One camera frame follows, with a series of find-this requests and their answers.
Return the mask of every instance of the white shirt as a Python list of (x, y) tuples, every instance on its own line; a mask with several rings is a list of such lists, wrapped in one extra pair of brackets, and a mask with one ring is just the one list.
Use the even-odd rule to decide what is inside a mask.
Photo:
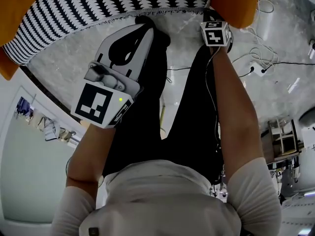
[(227, 203), (210, 197), (210, 182), (165, 160), (129, 165), (105, 178), (106, 205), (95, 210), (85, 191), (67, 187), (52, 236), (276, 236), (281, 207), (264, 158), (240, 168), (227, 185)]

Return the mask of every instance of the black and white striped cloth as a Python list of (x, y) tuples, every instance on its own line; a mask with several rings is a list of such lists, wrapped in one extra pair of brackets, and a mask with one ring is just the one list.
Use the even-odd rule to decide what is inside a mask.
[(136, 10), (204, 8), (210, 0), (36, 0), (12, 41), (3, 49), (17, 64), (26, 64), (58, 39), (95, 22), (125, 16)]

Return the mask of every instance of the person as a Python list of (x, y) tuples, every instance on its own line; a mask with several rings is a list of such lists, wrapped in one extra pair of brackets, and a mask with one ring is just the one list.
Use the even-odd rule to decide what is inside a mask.
[[(75, 150), (51, 236), (278, 235), (281, 206), (256, 112), (225, 48), (199, 49), (171, 131), (161, 140), (159, 98), (170, 39), (156, 28), (154, 35), (138, 80), (144, 90), (121, 124), (90, 125)], [(210, 196), (223, 162), (227, 203)], [(96, 210), (101, 175), (108, 196)]]

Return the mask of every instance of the gray floor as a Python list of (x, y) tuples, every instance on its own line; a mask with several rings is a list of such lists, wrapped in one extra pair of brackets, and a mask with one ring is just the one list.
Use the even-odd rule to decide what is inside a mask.
[[(270, 0), (275, 6), (271, 27), (265, 45), (278, 53), (280, 61), (310, 63), (307, 53), (309, 41), (315, 33), (315, 25), (310, 20), (310, 11), (315, 5), (307, 0)], [(202, 44), (199, 22), (202, 15), (180, 13), (153, 17), (159, 28), (168, 32), (172, 43), (168, 48), (169, 66), (189, 67)], [(133, 18), (117, 20), (112, 24), (102, 24), (77, 32), (60, 40), (34, 57), (28, 64), (34, 75), (61, 102), (70, 107), (75, 83), (84, 76), (88, 63), (102, 40), (113, 32), (133, 24)], [(231, 60), (248, 53), (252, 47), (262, 50), (264, 59), (272, 54), (260, 45), (249, 33), (232, 29), (235, 44), (230, 53)], [(249, 72), (252, 58), (247, 56), (234, 63), (239, 75)], [(169, 73), (173, 83), (166, 82), (163, 93), (166, 113), (163, 127), (168, 133), (176, 114), (188, 71)], [(297, 65), (276, 65), (264, 77), (252, 73), (242, 82), (257, 111), (259, 121), (264, 122), (279, 116), (299, 117), (314, 105), (315, 67)], [(288, 88), (298, 80), (294, 90)]]

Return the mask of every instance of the black pants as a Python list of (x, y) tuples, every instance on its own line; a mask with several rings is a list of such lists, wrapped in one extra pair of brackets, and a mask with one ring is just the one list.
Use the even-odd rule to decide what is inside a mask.
[[(208, 65), (210, 49), (202, 46), (196, 54), (171, 131), (161, 140), (159, 98), (166, 81), (167, 45), (155, 34), (138, 80), (144, 90), (117, 127), (103, 175), (131, 163), (164, 159), (191, 167), (213, 184), (222, 171), (223, 159), (213, 64)], [(207, 65), (210, 93), (205, 82)]]

